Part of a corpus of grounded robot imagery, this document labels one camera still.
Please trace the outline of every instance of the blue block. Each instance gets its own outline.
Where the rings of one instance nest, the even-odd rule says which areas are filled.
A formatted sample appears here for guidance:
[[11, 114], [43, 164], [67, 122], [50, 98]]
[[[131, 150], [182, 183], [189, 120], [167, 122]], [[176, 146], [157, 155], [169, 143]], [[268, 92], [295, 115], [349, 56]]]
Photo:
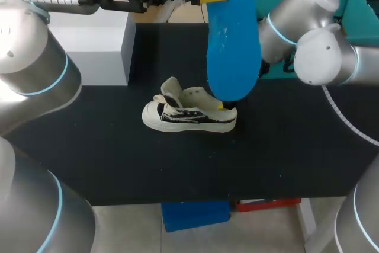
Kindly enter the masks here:
[[230, 206], [227, 201], [199, 203], [162, 203], [163, 222], [167, 232], [227, 222]]

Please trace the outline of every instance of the teal bin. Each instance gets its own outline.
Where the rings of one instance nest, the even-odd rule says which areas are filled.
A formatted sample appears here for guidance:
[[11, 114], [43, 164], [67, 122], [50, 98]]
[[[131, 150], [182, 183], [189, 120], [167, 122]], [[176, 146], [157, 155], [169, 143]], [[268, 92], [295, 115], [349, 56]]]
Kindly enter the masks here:
[[[266, 17], [281, 0], [256, 0], [257, 19]], [[335, 17], [341, 18], [341, 25], [351, 44], [379, 46], [379, 19], [366, 0], [339, 0]], [[265, 79], [294, 78], [295, 73], [285, 73], [283, 63], [271, 66]]]

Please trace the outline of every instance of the shoe tongue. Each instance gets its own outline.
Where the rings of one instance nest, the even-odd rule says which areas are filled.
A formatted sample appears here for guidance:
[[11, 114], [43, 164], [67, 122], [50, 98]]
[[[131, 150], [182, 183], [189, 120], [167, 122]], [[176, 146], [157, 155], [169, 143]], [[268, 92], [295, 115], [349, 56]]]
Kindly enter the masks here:
[[182, 108], [183, 105], [179, 100], [179, 96], [182, 92], [182, 88], [179, 81], [175, 77], [170, 77], [161, 86], [163, 96], [167, 103], [174, 108]]

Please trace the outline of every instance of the blue ring light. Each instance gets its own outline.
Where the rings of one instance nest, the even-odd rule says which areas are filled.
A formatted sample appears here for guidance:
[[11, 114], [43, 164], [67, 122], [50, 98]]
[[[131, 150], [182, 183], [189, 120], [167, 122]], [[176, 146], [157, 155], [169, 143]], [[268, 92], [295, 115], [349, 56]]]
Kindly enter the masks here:
[[356, 52], [356, 50], [354, 49], [353, 46], [351, 46], [351, 48], [353, 49], [353, 51], [355, 53], [355, 67], [354, 67], [354, 71], [353, 71], [353, 73], [350, 75], [350, 77], [348, 79], [346, 79], [343, 83], [341, 83], [341, 85], [349, 82], [350, 79], [352, 79], [356, 75], [356, 73], [358, 72], [358, 69], [359, 69], [359, 56], [358, 56], [358, 53]]
[[276, 28], [275, 26], [273, 25], [273, 23], [271, 22], [271, 17], [270, 17], [270, 14], [267, 15], [267, 20], [268, 20], [268, 24], [270, 24], [271, 28], [275, 31], [275, 33], [282, 38], [282, 40], [286, 41], [288, 44], [293, 44], [294, 46], [296, 46], [296, 43], [294, 41], [291, 41], [289, 39], [287, 39], [286, 37], [284, 37]]
[[44, 9], [39, 8], [35, 3], [29, 2], [32, 6], [33, 9], [31, 9], [33, 12], [42, 15], [44, 18], [46, 18], [46, 21], [48, 24], [50, 24], [50, 14], [46, 12]]
[[38, 249], [37, 253], [43, 253], [43, 251], [46, 249], [47, 245], [49, 244], [50, 240], [52, 239], [54, 232], [58, 226], [60, 215], [62, 214], [62, 205], [63, 205], [63, 194], [62, 194], [62, 186], [60, 185], [60, 182], [58, 178], [49, 171], [49, 173], [54, 177], [57, 187], [58, 187], [58, 193], [59, 193], [59, 204], [58, 204], [58, 211], [57, 215], [55, 217], [54, 223], [52, 228], [50, 229], [49, 234], [47, 235], [45, 241], [42, 243], [40, 249]]
[[66, 65], [65, 65], [65, 68], [63, 69], [63, 72], [62, 74], [58, 77], [57, 80], [54, 81], [53, 84], [51, 84], [49, 87], [41, 90], [41, 91], [37, 91], [37, 92], [33, 92], [33, 93], [20, 93], [20, 92], [16, 92], [17, 94], [20, 94], [20, 95], [23, 95], [23, 96], [33, 96], [33, 95], [40, 95], [42, 93], [45, 93], [49, 90], [51, 90], [52, 88], [54, 88], [61, 80], [62, 78], [64, 77], [66, 71], [67, 71], [67, 67], [69, 65], [69, 57], [68, 55], [66, 54]]
[[363, 224], [361, 222], [361, 219], [359, 218], [359, 215], [358, 215], [358, 211], [356, 209], [356, 202], [355, 202], [355, 196], [356, 196], [356, 190], [358, 188], [358, 185], [355, 187], [355, 190], [354, 190], [354, 200], [353, 200], [353, 203], [354, 203], [354, 213], [355, 213], [355, 217], [356, 217], [356, 222], [358, 223], [359, 227], [361, 228], [362, 230], [362, 233], [363, 235], [366, 237], [367, 241], [372, 245], [372, 247], [374, 247], [376, 249], [376, 251], [379, 252], [379, 247], [378, 245], [375, 244], [375, 242], [371, 239], [371, 237], [368, 235], [368, 233], [366, 232], [366, 230], [364, 229], [363, 227]]

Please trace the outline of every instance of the shoe sole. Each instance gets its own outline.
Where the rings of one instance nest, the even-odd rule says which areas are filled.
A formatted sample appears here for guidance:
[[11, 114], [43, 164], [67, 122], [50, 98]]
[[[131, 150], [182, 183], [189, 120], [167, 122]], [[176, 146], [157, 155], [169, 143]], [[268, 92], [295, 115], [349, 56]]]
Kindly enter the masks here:
[[227, 133], [234, 129], [237, 118], [230, 123], [217, 124], [217, 123], [204, 123], [204, 124], [185, 124], [185, 123], [169, 123], [167, 121], [154, 120], [153, 116], [149, 113], [149, 105], [146, 105], [142, 112], [142, 121], [151, 129], [158, 130], [166, 133], [184, 132], [186, 130], [202, 130], [205, 132], [213, 133]]

